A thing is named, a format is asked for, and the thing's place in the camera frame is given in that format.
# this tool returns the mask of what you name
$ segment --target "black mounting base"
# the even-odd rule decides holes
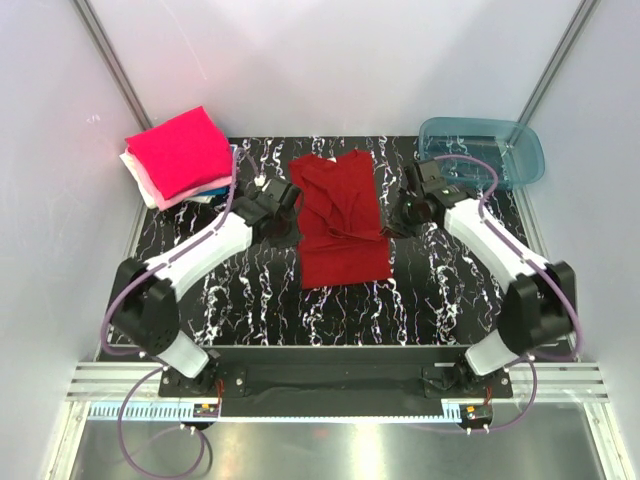
[[[500,370],[491,378],[487,378],[482,383],[461,388],[452,387],[449,390],[442,390],[436,385],[442,379],[447,369],[452,367],[425,367],[422,369],[422,379],[424,383],[425,397],[430,399],[447,399],[447,398],[487,398],[487,387],[491,387],[492,398],[512,398],[513,390],[511,389],[511,380],[509,375]]]
[[[217,397],[216,382],[222,381],[224,398],[244,396],[247,370],[240,365],[223,365],[206,370],[195,379],[187,378],[177,370],[170,368],[162,372],[159,397]]]

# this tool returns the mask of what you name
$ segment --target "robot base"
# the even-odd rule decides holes
[[[503,370],[497,371],[491,377],[483,379],[475,385],[461,388],[454,385],[449,389],[439,387],[443,377],[452,367],[424,367],[422,369],[422,380],[424,383],[424,394],[429,399],[452,399],[452,398],[487,398],[487,387],[491,387],[492,398],[513,398],[511,380],[509,375]]]

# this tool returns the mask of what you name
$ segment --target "folded cloth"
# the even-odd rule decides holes
[[[173,207],[174,205],[177,205],[183,200],[186,200],[189,197],[193,197],[194,195],[197,195],[199,193],[209,190],[216,190],[231,185],[231,176],[222,177],[214,180],[213,182],[207,183],[206,185],[201,185],[198,188],[192,188],[176,195],[169,200],[166,200],[158,191],[155,184],[151,181],[151,178],[149,178],[149,175],[144,166],[142,166],[142,164],[134,155],[131,155],[130,152],[125,152],[120,155],[120,158],[131,172],[133,178],[136,180],[136,182],[138,182],[138,189],[140,190],[140,193],[146,193],[146,195],[145,193],[142,193],[142,198],[149,208],[158,207],[159,210],[166,210]]]
[[[215,197],[217,195],[226,195],[229,189],[227,187],[215,188],[213,190],[207,190],[206,192],[199,193],[196,197]]]
[[[198,195],[186,199],[187,202],[195,203],[211,203],[211,200],[213,200],[213,197],[200,197]]]
[[[144,185],[142,185],[142,182],[140,181],[140,175],[138,175],[138,172],[136,171],[136,164],[133,155],[125,152],[120,155],[120,160],[122,160],[122,163],[125,164],[127,170],[129,170],[129,173],[138,184],[138,190],[140,190],[140,195],[142,195],[144,204],[147,206],[147,208],[156,208],[157,205],[155,200],[153,199],[153,195],[147,192],[147,190],[144,188]]]
[[[202,107],[126,140],[165,200],[231,175],[231,146]]]
[[[302,288],[391,277],[389,240],[380,236],[380,210],[368,152],[336,161],[305,155],[289,163],[304,192],[298,217]]]

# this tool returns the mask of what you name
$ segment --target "metal floor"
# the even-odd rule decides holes
[[[500,405],[494,424],[513,417]],[[134,451],[166,423],[129,422],[125,440]],[[206,431],[213,463],[190,478],[216,480],[425,480],[604,478],[579,405],[535,405],[506,432],[467,437],[410,425],[220,423]],[[433,428],[450,428],[434,426]],[[159,475],[176,475],[195,459],[199,445],[174,432],[135,455]],[[138,476],[122,460],[115,422],[87,423],[73,480],[129,480]]]

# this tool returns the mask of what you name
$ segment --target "red cloth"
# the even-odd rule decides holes
[[[389,240],[380,236],[369,152],[354,150],[337,162],[305,155],[289,169],[304,192],[298,217],[302,288],[390,278]]]
[[[231,175],[231,146],[202,107],[127,138],[165,200]]]

